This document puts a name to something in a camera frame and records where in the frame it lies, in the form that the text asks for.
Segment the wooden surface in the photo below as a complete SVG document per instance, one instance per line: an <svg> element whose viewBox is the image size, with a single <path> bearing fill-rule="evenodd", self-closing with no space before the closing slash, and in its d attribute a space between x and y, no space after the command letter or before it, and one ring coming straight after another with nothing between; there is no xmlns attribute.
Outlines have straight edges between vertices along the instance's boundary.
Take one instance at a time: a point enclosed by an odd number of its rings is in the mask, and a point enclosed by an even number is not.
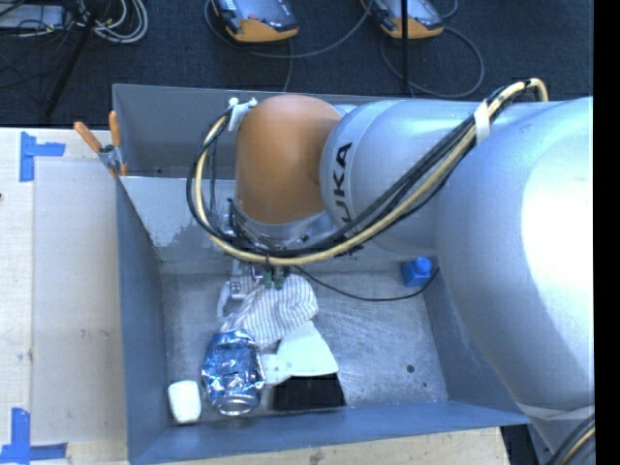
<svg viewBox="0 0 620 465"><path fill-rule="evenodd" d="M46 141L63 142L66 144L65 155L58 159L64 161L82 161L100 170L101 163L95 153L83 139L72 130L38 130L38 129L0 129L0 374L2 384L0 390L0 445L9 443L11 428L11 409L19 407L32 410L33 395L33 360L36 363L37 347L33 343L33 291L35 277L34 241L37 213L34 207L35 181L19 182L18 154L20 133L26 131L37 137L38 143ZM109 132L95 133L103 145L111 142ZM73 274L73 280L88 288L89 279L82 277L79 270L64 271ZM98 292L89 292L97 297ZM75 298L79 308L79 298ZM113 317L114 308L103 308L100 314L111 312L108 319L102 322L117 322ZM110 344L110 349L117 347ZM73 360L83 363L88 370L88 359ZM114 373L121 373L122 367L109 367ZM50 374L62 378L63 374ZM32 419L43 416L32 415ZM119 421L109 422L124 429L123 417ZM49 460L50 465L57 463L127 463L126 446L123 439L93 438L88 441L72 441L69 436L67 458ZM37 442L33 435L33 445L47 444ZM261 453L252 456L231 456L200 460L191 463L203 465L240 465L246 463L296 464L310 465L328 464L375 464L401 463L417 464L475 464L498 465L509 464L504 443L498 428L467 430L424 436L413 436L367 443L321 447L317 449L293 449L281 452Z"/></svg>

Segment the yellow cable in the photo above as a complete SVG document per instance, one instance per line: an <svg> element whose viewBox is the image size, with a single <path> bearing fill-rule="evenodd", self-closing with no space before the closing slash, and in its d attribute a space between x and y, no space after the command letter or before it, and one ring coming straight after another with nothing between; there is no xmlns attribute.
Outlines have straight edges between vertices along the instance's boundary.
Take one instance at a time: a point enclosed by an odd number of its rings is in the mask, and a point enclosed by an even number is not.
<svg viewBox="0 0 620 465"><path fill-rule="evenodd" d="M512 84L504 89L498 97L491 102L488 107L488 115L491 117L497 109L507 101L512 95L515 93L533 86L539 90L539 97L541 101L547 101L548 96L546 93L546 88L544 84L539 79L530 79L528 82L520 81L518 83ZM225 117L221 117L215 123L213 128L211 128L210 132L206 136L204 140L204 144L207 144L216 134L219 127L224 122ZM320 262L322 260L326 260L336 255L340 255L348 250L351 250L355 246L360 243L370 239L372 236L382 231L385 227L393 223L398 217L404 214L409 207L416 202L426 191L430 190L434 184L436 184L445 173L448 172L452 164L457 161L461 155L463 155L469 145L474 142L476 139L476 127L473 126L468 130L463 139L459 142L459 144L448 154L446 157L439 163L437 169L435 169L416 189L414 193L412 193L407 199L405 199L402 203L398 204L388 215L386 215L383 219L377 221L372 226L366 228L364 231L356 234L355 236L347 239L345 242L335 245L327 250L322 252L313 253L310 255L305 255L303 257L291 257L291 258L283 258L283 257L266 257L264 255L259 255L256 253L251 253L243 250L239 250L234 248L229 243L224 241L223 239L208 233L209 238L222 250L224 250L229 255L236 257L245 262L256 262L262 264L273 264L273 265L304 265L304 264L312 264L315 262ZM200 217L206 222L206 214L204 212L204 207L202 206L202 172L204 168L204 161L206 160L206 154L208 150L204 150L203 154L200 156L197 164L196 170L194 172L195 175L195 185L194 185L194 195L196 200L196 207Z"/></svg>

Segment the wooden table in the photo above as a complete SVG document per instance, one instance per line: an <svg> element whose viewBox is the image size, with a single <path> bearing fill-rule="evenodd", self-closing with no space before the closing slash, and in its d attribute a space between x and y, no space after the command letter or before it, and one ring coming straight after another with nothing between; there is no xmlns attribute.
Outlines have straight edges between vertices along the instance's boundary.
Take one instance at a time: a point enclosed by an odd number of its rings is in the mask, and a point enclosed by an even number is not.
<svg viewBox="0 0 620 465"><path fill-rule="evenodd" d="M102 236L97 228L81 229L81 233L90 234L92 239L87 246L94 247L93 253L86 255L89 263L82 264L76 270L61 272L71 278L71 292L79 297L62 298L66 304L72 305L72 318L82 315L90 319L90 328L83 328L76 332L75 339L71 336L60 337L48 336L45 333L36 338L36 326L41 324L42 311L40 304L35 304L35 291L44 288L45 284L35 284L37 275L35 269L35 238L36 215L40 208L36 208L35 201L39 201L45 195L36 197L36 189L44 188L44 177L37 170L45 166L44 159L35 158L35 180L19 182L19 154L21 132L26 131L37 138L37 143L60 142L65 144L65 153L62 157L54 160L54 168L62 170L58 164L79 164L79 166L94 174L93 178L84 181L90 185L81 188L81 191L97 193L105 190L107 194L113 191L113 180L105 171L99 158L93 153L83 140L73 130L41 130L41 129L0 129L0 373L2 374L2 390L0 391L0 445L8 444L11 440L11 409L18 407L31 413L32 419L32 445L51 444L49 435L41 429L45 429L46 422L54 422L58 419L59 425L54 430L57 439L68 442L67 457L64 459L51 460L58 463L128 463L126 459L126 444L124 441L125 421L122 412L124 394L122 391L122 357L120 352L120 324L117 283L106 278L93 277L93 270L103 270L97 267L96 260L115 258L116 243L109 236ZM95 133L100 141L106 145L110 143L109 132ZM79 190L80 180L72 181L73 190ZM82 207L80 211L90 212L88 222L93 226L102 218L101 208L94 204ZM67 236L67 249L75 246L85 246L83 236ZM58 249L59 257L63 257L66 250ZM46 270L47 274L53 272L53 268ZM62 324L63 317L54 318L56 323L49 332L65 331L69 325ZM62 346L53 344L54 339L59 339ZM103 356L74 356L73 344L90 342L98 350L98 355ZM53 353L58 350L58 363L50 360L43 353ZM54 404L60 405L62 398L55 401L54 395L50 394L45 401L41 400L41 392L38 384L42 380L41 370L45 368L45 376L49 380L65 380L68 388L72 388L75 401L89 408L91 411L86 415L80 415L79 409L66 411L62 418L51 411L39 409L54 408ZM83 391L72 387L72 371L79 370L78 377L93 377L104 369L106 384L114 389L114 401L102 399L101 394L92 390L91 387L82 385ZM72 431L71 427L62 425L62 419L70 419L71 412L78 416L78 424ZM101 428L89 419L103 420L102 413L106 413L105 428ZM397 465L401 463L416 464L476 464L496 465L508 464L508 456L502 440L499 428L479 430L466 430L461 432L430 434L413 436L408 438L385 439L372 442L364 442L350 445L321 447L316 449L293 449L287 451L261 453L247 456L230 456L200 460L205 465L236 465L253 463L263 464L288 464L310 463L321 464L375 464L386 463Z"/></svg>

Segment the white cloth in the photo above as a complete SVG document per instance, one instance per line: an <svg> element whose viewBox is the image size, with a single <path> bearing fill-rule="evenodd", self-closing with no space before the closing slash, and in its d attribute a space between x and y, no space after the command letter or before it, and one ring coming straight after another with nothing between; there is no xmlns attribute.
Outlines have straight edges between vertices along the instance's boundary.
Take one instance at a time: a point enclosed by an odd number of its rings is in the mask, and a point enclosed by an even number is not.
<svg viewBox="0 0 620 465"><path fill-rule="evenodd" d="M239 309L226 318L220 331L243 328L264 348L318 312L319 304L310 283L300 275L291 274L281 290L260 285L249 293Z"/></svg>

